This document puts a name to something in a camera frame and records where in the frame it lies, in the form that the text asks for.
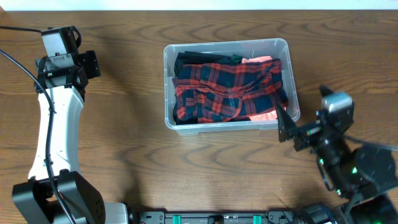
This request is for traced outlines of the coral pink garment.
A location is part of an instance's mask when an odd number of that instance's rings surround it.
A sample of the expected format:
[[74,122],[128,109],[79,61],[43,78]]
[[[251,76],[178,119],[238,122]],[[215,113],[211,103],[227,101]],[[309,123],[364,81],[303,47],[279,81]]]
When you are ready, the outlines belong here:
[[[249,59],[243,58],[241,63],[265,62],[268,60],[272,60],[272,57],[267,55],[267,56],[256,57],[256,58],[249,58]],[[249,119],[251,121],[275,120],[275,119],[277,119],[277,113],[275,111],[271,111],[268,113],[250,116]]]

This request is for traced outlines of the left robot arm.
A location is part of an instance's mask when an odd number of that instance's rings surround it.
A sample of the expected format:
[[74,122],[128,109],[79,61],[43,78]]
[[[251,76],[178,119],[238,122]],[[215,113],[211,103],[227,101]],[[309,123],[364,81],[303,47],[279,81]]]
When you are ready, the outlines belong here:
[[27,223],[129,223],[123,203],[105,202],[80,173],[80,115],[89,79],[101,75],[96,54],[63,54],[36,61],[40,104],[37,152],[12,200]]

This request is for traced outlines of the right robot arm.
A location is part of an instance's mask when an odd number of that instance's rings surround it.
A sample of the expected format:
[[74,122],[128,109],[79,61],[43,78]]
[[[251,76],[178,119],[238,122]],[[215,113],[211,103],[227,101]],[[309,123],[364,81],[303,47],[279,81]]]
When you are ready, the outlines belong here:
[[335,208],[314,203],[294,212],[292,223],[397,223],[397,209],[387,192],[397,187],[395,146],[349,137],[354,101],[347,93],[320,86],[316,121],[298,127],[280,103],[275,106],[279,141],[309,148],[325,187],[347,202]]

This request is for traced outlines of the dark green garment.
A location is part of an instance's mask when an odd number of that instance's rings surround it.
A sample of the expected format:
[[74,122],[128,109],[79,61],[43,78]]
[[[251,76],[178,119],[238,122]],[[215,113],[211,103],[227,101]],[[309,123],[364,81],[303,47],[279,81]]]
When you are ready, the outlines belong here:
[[241,63],[242,59],[243,59],[243,57],[240,56],[240,55],[233,54],[231,56],[231,61],[234,62],[234,63]]

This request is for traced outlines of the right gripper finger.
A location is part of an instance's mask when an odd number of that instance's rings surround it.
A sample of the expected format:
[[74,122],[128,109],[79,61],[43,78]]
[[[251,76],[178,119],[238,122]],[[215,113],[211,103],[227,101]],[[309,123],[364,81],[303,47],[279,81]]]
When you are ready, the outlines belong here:
[[329,89],[326,85],[320,85],[319,87],[321,96],[328,96],[333,94],[333,90]]
[[275,105],[275,111],[277,113],[279,142],[294,138],[298,133],[298,127],[293,119],[280,103]]

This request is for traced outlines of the red navy plaid shirt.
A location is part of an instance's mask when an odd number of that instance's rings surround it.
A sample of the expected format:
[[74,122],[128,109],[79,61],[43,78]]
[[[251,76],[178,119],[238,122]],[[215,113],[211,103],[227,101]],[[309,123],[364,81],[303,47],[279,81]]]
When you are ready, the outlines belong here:
[[177,124],[245,121],[288,107],[282,62],[185,64],[173,78]]

